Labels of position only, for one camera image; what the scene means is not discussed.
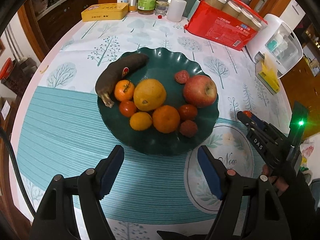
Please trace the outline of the right hand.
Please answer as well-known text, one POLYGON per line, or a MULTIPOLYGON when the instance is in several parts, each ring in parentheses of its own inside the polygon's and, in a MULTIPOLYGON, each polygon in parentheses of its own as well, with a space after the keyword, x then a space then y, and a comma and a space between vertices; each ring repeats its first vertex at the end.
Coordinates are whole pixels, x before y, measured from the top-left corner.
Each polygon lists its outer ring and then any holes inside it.
POLYGON ((269 182, 276 188, 276 193, 280 197, 288 188, 289 185, 282 177, 271 176, 272 169, 270 169, 266 164, 263 165, 262 175, 267 176, 269 182))

